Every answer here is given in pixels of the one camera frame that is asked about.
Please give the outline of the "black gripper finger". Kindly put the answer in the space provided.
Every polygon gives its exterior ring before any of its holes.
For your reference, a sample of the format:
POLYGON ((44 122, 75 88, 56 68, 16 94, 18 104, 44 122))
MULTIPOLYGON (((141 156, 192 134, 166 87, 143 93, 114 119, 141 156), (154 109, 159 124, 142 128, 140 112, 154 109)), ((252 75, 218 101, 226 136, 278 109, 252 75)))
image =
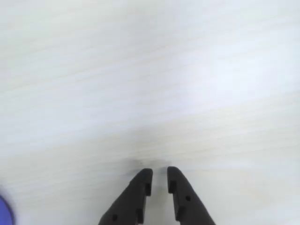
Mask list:
POLYGON ((144 168, 101 217, 100 225, 142 225, 146 197, 151 196, 153 170, 144 168))
POLYGON ((181 225, 215 225, 204 204, 182 171, 167 168, 168 193, 173 196, 175 220, 181 225))

